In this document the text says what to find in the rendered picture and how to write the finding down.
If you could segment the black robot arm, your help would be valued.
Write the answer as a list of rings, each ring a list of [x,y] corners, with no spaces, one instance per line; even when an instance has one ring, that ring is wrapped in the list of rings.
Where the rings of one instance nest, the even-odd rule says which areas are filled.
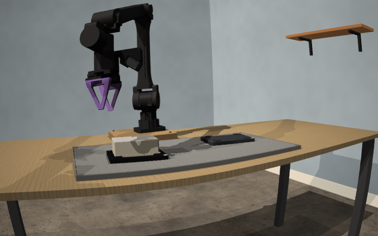
[[[136,24],[137,48],[114,51],[114,35],[111,33],[120,32],[122,23],[130,20],[134,20]],[[158,85],[153,85],[151,77],[151,20],[153,6],[148,3],[106,10],[94,13],[91,23],[85,24],[80,35],[80,43],[94,51],[94,54],[110,50],[101,52],[101,69],[112,68],[119,73],[120,59],[120,64],[138,72],[137,85],[133,87],[132,96],[134,110],[141,110],[139,127],[133,128],[137,133],[165,131],[165,126],[159,124],[156,116],[160,106],[160,95]]]

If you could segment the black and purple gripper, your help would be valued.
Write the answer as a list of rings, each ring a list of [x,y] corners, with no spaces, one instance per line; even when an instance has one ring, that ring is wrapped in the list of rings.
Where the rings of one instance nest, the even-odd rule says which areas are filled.
[[[99,51],[94,54],[94,71],[89,71],[85,79],[86,86],[94,99],[94,102],[98,110],[103,110],[106,105],[108,111],[114,109],[118,94],[122,87],[122,82],[120,81],[120,75],[118,72],[112,68],[101,69],[101,52],[107,52],[110,50]],[[101,86],[103,85],[103,86]],[[99,86],[99,91],[102,95],[102,101],[99,103],[99,100],[96,96],[96,93],[93,87]],[[109,90],[115,89],[113,100],[111,105],[107,100],[107,95]]]

